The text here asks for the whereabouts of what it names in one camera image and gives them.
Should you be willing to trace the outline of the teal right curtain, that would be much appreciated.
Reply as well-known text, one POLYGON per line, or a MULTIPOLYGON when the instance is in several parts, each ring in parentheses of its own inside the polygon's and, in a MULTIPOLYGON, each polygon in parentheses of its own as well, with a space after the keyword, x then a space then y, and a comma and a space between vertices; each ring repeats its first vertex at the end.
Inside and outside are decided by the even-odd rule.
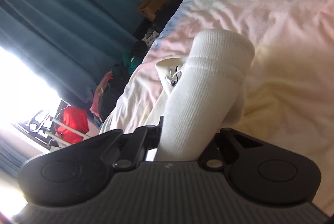
POLYGON ((75 107, 129 51, 140 0, 1 0, 1 44, 75 107))

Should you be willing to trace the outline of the brown cardboard box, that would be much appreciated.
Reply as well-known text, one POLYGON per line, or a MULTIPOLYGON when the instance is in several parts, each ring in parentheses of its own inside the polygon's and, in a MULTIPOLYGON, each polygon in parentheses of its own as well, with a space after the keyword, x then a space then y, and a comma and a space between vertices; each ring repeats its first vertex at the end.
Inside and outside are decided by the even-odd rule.
POLYGON ((143 0, 141 5, 137 8, 137 12, 141 13, 147 20, 152 22, 167 1, 168 0, 143 0))

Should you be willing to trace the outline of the silver tripod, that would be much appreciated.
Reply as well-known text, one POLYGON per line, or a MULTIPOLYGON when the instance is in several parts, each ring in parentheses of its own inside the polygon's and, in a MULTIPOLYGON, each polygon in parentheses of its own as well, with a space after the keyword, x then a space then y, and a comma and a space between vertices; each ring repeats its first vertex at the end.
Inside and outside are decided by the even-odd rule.
POLYGON ((57 124, 64 126, 72 132, 82 136, 82 141, 89 139, 90 137, 87 135, 87 133, 81 134, 80 132, 61 123, 57 119, 61 110, 57 111, 55 116, 51 116, 50 113, 45 110, 40 110, 29 120, 24 122, 16 122, 13 124, 13 126, 26 137, 46 149, 51 149, 52 147, 65 148, 72 145, 56 135, 57 124))

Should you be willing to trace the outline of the pile of clothes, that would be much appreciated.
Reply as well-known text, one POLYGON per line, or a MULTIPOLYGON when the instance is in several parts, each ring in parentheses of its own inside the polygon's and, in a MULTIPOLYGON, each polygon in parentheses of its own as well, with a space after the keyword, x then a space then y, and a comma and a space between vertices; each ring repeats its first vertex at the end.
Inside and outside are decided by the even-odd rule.
POLYGON ((116 106, 117 100, 125 90, 130 76, 142 63, 148 52, 144 41, 137 41, 130 51, 123 52, 120 63, 115 64, 104 75, 93 96, 90 107, 97 121, 104 122, 116 106))

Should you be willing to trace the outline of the red bag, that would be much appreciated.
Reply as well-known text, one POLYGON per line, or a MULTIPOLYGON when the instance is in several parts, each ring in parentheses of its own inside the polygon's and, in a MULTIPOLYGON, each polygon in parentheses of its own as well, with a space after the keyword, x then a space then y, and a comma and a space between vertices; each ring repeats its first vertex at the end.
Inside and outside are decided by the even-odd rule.
MULTIPOLYGON (((57 119, 81 134, 86 134, 89 131, 87 112, 83 109, 67 106, 61 110, 57 119)), ((83 140, 82 136, 59 124, 56 125, 56 135, 70 144, 76 144, 83 140)))

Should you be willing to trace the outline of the pastel rainbow duvet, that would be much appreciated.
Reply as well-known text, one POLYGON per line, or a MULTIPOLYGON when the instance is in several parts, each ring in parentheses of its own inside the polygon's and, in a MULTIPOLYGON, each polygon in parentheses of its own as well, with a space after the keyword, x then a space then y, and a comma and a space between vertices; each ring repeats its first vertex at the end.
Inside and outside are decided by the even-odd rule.
POLYGON ((162 92, 156 64, 188 55, 195 35, 212 28, 255 47, 237 130, 313 160, 321 170, 314 203, 332 214, 333 0, 184 0, 101 131, 144 125, 162 92))

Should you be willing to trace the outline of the white zip-up sweatshirt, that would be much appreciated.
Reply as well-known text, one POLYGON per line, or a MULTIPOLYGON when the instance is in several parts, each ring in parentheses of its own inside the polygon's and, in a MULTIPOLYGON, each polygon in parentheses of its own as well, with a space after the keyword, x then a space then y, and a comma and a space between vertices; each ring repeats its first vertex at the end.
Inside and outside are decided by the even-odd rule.
POLYGON ((194 161, 225 126, 237 123, 244 106, 243 85, 254 58, 252 42, 223 29, 201 31, 186 58, 165 59, 180 65, 172 87, 157 62, 141 64, 132 74, 101 132, 137 126, 164 117, 156 161, 194 161))

